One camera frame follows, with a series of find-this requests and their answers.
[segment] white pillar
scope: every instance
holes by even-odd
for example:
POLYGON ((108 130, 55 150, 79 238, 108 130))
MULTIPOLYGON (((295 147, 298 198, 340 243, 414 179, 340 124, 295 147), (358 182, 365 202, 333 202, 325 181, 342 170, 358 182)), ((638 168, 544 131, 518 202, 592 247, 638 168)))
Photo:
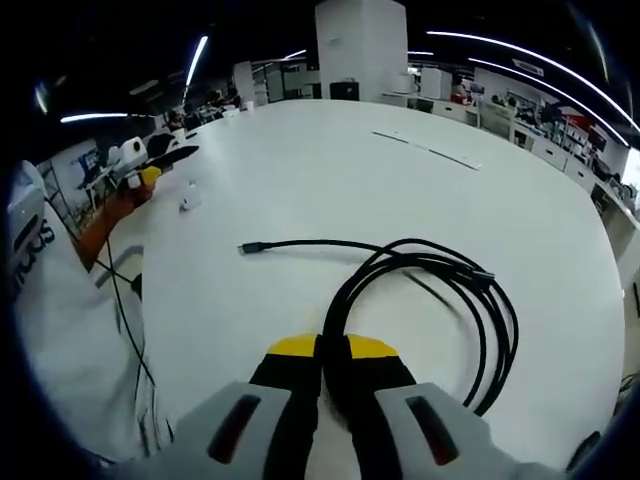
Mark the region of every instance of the white pillar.
POLYGON ((251 62, 237 63, 233 66, 233 83, 243 102, 255 102, 256 92, 253 87, 251 62))
POLYGON ((382 102, 407 74, 407 15, 392 0, 327 0, 316 6, 322 97, 329 85, 353 78, 360 100, 382 102))

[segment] white cabinet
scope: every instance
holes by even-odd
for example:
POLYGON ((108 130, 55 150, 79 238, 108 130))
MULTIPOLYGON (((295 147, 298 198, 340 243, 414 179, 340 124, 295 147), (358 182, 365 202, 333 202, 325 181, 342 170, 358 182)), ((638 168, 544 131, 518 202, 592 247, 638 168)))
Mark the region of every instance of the white cabinet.
POLYGON ((438 68, 423 68, 420 72, 420 95, 449 100, 451 97, 451 74, 438 68))
POLYGON ((464 105, 458 105, 453 102, 433 102, 432 113, 440 117, 467 123, 467 109, 464 105))
POLYGON ((559 146, 551 143, 545 138, 536 138, 534 140, 533 147, 531 148, 531 153, 533 153, 536 157, 540 157, 549 165, 557 168, 561 172, 564 171, 565 165, 567 163, 567 156, 569 155, 559 146))
POLYGON ((596 184, 596 177, 580 160, 569 157, 564 173, 591 195, 591 191, 596 184))

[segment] cable plug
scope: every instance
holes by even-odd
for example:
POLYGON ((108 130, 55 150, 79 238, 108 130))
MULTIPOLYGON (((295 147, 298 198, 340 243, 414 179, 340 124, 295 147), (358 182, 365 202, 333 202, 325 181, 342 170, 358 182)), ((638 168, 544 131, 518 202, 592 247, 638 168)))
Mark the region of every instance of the cable plug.
POLYGON ((269 248, 269 244, 264 242, 243 243, 238 247, 238 252, 240 255, 249 255, 251 253, 262 252, 267 248, 269 248))
POLYGON ((473 278, 473 280, 475 280, 478 286, 485 292, 489 290, 489 287, 493 284, 493 282, 496 279, 496 276, 493 273, 484 272, 480 270, 473 270, 471 272, 471 277, 473 278))

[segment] round table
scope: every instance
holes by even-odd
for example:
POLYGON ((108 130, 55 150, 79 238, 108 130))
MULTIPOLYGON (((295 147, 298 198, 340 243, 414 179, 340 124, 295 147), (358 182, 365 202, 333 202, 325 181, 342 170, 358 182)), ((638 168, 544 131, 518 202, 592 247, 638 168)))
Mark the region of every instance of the round table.
MULTIPOLYGON (((199 151, 158 181, 145 217, 147 349, 174 421, 230 381, 248 381, 272 343, 321 331, 333 295, 368 255, 295 247, 241 256, 238 245, 418 237, 495 273, 518 314, 515 363, 484 416, 496 445, 563 468, 606 427, 622 369, 620 281, 596 210, 569 178, 487 132, 381 104, 281 102, 197 132, 188 143, 199 151), (202 203, 181 213, 189 182, 202 203)), ((392 274, 358 299, 347 331, 395 347, 418 382, 462 399, 478 361, 475 326, 455 294, 426 281, 462 315, 392 274)), ((487 330, 485 380, 496 358, 487 330)), ((319 403, 309 476, 357 475, 348 433, 319 403)))

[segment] black cable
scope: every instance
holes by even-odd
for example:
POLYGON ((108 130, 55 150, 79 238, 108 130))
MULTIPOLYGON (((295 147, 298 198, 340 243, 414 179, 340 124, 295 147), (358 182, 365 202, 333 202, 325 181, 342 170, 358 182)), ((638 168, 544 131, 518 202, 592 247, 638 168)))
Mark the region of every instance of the black cable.
MULTIPOLYGON (((467 407, 473 402, 480 384, 482 383, 487 357, 486 335, 482 317, 468 293, 475 297, 489 313, 489 317, 491 318, 496 332, 498 356, 493 378, 491 379, 484 397, 481 399, 480 403, 478 403, 474 411, 477 415, 481 416, 491 407, 491 405, 493 405, 504 386, 507 376, 509 375, 509 371, 511 370, 516 350, 518 348, 519 337, 516 313, 506 293, 495 281, 493 274, 487 272, 480 265, 454 250, 433 242, 416 238, 398 240, 385 247, 342 240, 290 240, 274 243, 248 243, 238 247, 238 249, 240 253, 251 254, 273 248, 299 245, 352 247, 374 252, 358 268, 358 270, 356 270, 351 278, 349 278, 340 287, 329 305, 322 332, 323 343, 326 346, 326 348, 323 348, 323 351, 327 352, 327 354, 324 355, 323 362, 325 367, 330 367, 325 368, 325 376, 327 376, 327 373, 331 372, 331 367, 337 367, 335 363, 332 363, 335 359, 331 356, 331 352, 337 351, 337 348, 339 348, 340 341, 344 336, 344 329, 349 311, 358 295, 362 293, 367 285, 385 273, 399 269, 417 267, 436 276, 456 292, 471 311, 478 328, 478 334, 480 337, 480 359, 478 362, 476 377, 467 397, 462 402, 463 405, 467 407), (397 247, 412 244, 429 247, 440 253, 401 253, 395 250, 397 247), (511 340, 509 339, 505 318, 497 299, 499 299, 504 305, 508 316, 511 318, 513 326, 513 338, 511 340)), ((416 283, 422 288, 426 287, 426 285, 420 281, 417 281, 416 283)), ((430 288, 426 287, 425 289, 430 293, 433 293, 430 288)))
MULTIPOLYGON (((103 212, 106 210, 106 205, 107 205, 107 186, 105 185, 104 187, 104 196, 103 196, 103 202, 102 202, 102 210, 103 212)), ((106 220, 106 216, 105 216, 105 228, 108 229, 108 225, 107 225, 107 220, 106 220)), ((107 244, 107 255, 109 257, 109 265, 111 268, 111 271, 114 270, 113 268, 113 254, 111 253, 111 242, 109 241, 109 233, 107 230, 107 238, 106 238, 106 244, 107 244)), ((138 349, 138 345, 136 344, 135 340, 133 339, 133 335, 131 334, 131 329, 129 328, 129 322, 127 322, 127 316, 124 313, 124 307, 122 306, 122 299, 120 298, 120 289, 118 288, 118 282, 116 282, 116 277, 115 276, 111 276, 111 281, 113 282, 113 289, 116 292, 116 301, 118 303, 118 309, 120 310, 120 315, 122 316, 122 320, 124 322, 124 326, 127 330, 127 335, 129 336, 129 340, 131 340, 131 345, 133 345, 133 349, 136 352, 136 356, 138 357, 138 360, 140 360, 140 364, 142 365, 142 368, 144 368, 145 373, 147 374, 147 377, 149 377, 149 381, 151 382, 151 385, 153 385, 153 387, 155 388, 156 386, 156 382, 153 379, 153 375, 151 375, 151 372, 149 371, 149 368, 147 367, 147 364, 145 363, 143 357, 142 357, 142 353, 140 353, 140 350, 138 349)))

